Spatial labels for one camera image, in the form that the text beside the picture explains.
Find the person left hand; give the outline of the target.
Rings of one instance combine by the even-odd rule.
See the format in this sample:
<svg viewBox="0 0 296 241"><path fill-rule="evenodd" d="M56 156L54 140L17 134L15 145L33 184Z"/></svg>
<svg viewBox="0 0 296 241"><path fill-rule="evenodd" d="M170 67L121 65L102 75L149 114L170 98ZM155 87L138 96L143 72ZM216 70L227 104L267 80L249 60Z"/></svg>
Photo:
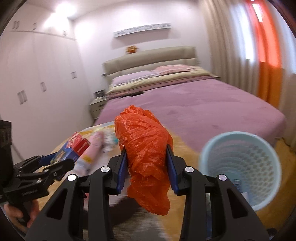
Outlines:
<svg viewBox="0 0 296 241"><path fill-rule="evenodd" d="M26 226L22 225L18 221L18 219L23 218L23 213L18 208L7 203L4 205L4 211L6 213L6 216L10 219L13 225L25 232L28 228L30 228L30 226L32 225L32 223L34 222L34 220L40 212L39 202L37 200L33 200L31 202L31 210L29 213L30 220L27 222Z"/></svg>

